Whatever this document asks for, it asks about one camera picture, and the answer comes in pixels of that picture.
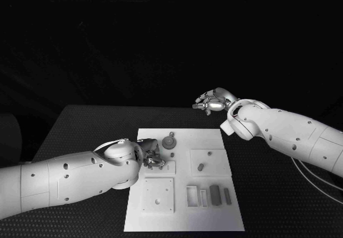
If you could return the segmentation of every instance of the textured table surface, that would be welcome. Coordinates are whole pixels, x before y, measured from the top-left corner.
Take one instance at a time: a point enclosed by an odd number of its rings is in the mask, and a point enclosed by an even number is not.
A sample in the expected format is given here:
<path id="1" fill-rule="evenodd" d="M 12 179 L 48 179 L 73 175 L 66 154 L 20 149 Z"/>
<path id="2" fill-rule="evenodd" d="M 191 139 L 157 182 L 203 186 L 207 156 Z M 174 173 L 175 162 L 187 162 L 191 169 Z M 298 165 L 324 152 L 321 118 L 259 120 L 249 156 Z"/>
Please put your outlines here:
<path id="1" fill-rule="evenodd" d="M 191 108 L 70 105 L 60 113 L 33 162 L 93 150 L 119 138 L 135 140 L 138 128 L 219 128 L 224 119 L 224 112 L 206 116 Z M 0 220 L 0 237 L 343 237 L 343 205 L 312 188 L 291 159 L 259 137 L 243 141 L 223 131 L 221 137 L 244 232 L 123 233 L 126 188 Z M 308 167 L 329 181 L 327 172 Z M 332 197 L 343 199 L 331 187 L 309 179 Z"/>

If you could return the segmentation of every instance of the black background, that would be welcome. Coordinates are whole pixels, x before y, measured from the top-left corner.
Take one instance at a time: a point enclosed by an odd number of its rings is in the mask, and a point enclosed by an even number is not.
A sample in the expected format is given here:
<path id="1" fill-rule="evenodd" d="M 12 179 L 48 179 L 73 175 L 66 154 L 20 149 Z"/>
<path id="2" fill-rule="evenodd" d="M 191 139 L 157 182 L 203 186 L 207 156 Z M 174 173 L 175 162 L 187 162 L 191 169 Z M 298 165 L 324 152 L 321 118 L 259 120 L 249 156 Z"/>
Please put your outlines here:
<path id="1" fill-rule="evenodd" d="M 66 105 L 191 107 L 216 87 L 343 129 L 337 6 L 89 3 L 1 6 L 0 112 L 18 120 L 21 160 Z"/>

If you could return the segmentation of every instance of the white rectangular part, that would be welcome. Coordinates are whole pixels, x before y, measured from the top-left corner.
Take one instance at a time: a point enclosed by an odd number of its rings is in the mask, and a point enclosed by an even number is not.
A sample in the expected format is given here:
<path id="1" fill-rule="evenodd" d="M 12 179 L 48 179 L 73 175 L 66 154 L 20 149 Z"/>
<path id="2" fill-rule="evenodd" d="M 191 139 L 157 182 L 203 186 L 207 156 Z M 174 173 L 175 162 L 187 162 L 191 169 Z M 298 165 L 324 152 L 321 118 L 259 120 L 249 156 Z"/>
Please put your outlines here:
<path id="1" fill-rule="evenodd" d="M 172 179 L 145 178 L 141 192 L 142 213 L 172 213 Z"/>
<path id="2" fill-rule="evenodd" d="M 197 188 L 195 186 L 187 186 L 187 207 L 197 207 L 198 202 L 197 202 Z"/>
<path id="3" fill-rule="evenodd" d="M 207 196 L 206 196 L 206 190 L 200 190 L 200 201 L 201 201 L 201 207 L 208 207 L 207 205 Z"/>
<path id="4" fill-rule="evenodd" d="M 167 161 L 161 170 L 157 167 L 151 167 L 149 169 L 148 167 L 144 167 L 144 174 L 145 176 L 174 175 L 174 161 Z"/>
<path id="5" fill-rule="evenodd" d="M 193 176 L 231 175 L 226 150 L 190 150 L 190 162 Z M 197 170 L 200 164 L 203 164 L 201 171 Z"/>
<path id="6" fill-rule="evenodd" d="M 162 138 L 174 133 L 175 147 L 167 150 Z M 175 174 L 172 177 L 172 213 L 142 213 L 141 196 L 144 178 L 161 178 L 145 175 L 144 166 L 138 174 L 138 181 L 129 187 L 123 232 L 194 232 L 194 231 L 243 231 L 243 222 L 230 176 L 191 176 L 190 150 L 224 150 L 220 129 L 139 129 L 136 139 L 152 138 L 158 141 L 161 159 L 174 161 Z M 207 190 L 207 208 L 188 207 L 185 186 L 193 185 L 197 190 Z M 220 191 L 230 191 L 231 205 L 210 205 L 208 186 L 219 185 Z"/>

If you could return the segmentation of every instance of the table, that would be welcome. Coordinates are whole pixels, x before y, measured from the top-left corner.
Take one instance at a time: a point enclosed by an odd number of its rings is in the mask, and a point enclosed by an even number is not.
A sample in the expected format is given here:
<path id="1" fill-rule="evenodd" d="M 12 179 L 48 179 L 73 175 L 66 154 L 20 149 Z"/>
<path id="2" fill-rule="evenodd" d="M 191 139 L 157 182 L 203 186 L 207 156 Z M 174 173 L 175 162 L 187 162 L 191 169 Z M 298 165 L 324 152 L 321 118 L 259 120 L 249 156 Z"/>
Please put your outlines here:
<path id="1" fill-rule="evenodd" d="M 219 128 L 224 119 L 224 112 L 206 116 L 201 110 L 191 108 L 69 105 L 33 162 L 93 150 L 119 138 L 135 140 L 138 128 Z M 259 137 L 244 141 L 223 131 L 221 137 L 244 232 L 123 233 L 126 188 L 110 189 L 77 203 L 35 209 L 2 219 L 0 237 L 341 237 L 343 206 L 312 188 L 291 159 L 273 151 Z M 329 181 L 325 171 L 308 167 Z M 343 200 L 331 187 L 309 179 Z"/>

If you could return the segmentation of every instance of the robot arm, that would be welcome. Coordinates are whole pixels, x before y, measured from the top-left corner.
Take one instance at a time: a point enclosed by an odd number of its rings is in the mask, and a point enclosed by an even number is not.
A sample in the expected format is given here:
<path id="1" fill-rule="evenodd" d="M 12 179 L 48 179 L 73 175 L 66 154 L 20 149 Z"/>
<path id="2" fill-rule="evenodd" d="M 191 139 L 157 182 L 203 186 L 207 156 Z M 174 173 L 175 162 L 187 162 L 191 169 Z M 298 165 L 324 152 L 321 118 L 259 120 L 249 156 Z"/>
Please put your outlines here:
<path id="1" fill-rule="evenodd" d="M 195 102 L 193 108 L 227 111 L 220 125 L 227 135 L 234 132 L 243 140 L 262 137 L 272 149 L 343 177 L 341 131 L 299 114 L 270 109 L 256 100 L 236 99 L 221 88 L 204 93 Z"/>
<path id="2" fill-rule="evenodd" d="M 162 166 L 155 139 L 116 141 L 92 151 L 0 169 L 0 219 L 28 210 L 82 201 L 138 180 L 141 164 Z"/>

